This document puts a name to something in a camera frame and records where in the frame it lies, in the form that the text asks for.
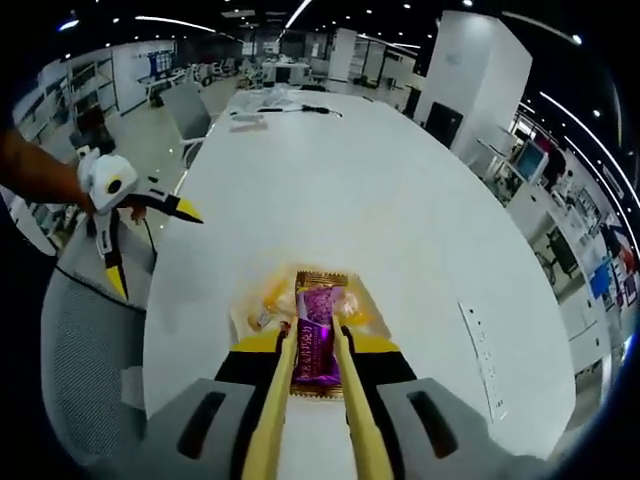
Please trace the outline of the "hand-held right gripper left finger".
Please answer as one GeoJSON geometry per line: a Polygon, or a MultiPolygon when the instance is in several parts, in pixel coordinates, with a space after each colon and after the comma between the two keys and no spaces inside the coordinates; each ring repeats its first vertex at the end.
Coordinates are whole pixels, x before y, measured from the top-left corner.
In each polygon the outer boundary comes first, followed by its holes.
{"type": "Polygon", "coordinates": [[[144,477],[239,479],[286,338],[245,338],[214,379],[196,380],[155,413],[144,441],[144,477]]]}

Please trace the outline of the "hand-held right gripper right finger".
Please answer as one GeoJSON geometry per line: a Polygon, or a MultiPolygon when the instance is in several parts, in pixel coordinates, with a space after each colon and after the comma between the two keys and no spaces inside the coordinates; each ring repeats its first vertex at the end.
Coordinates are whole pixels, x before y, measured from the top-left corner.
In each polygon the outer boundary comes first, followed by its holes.
{"type": "Polygon", "coordinates": [[[500,448],[484,418],[417,378],[390,340],[343,330],[342,385],[360,478],[499,478],[500,448]]]}

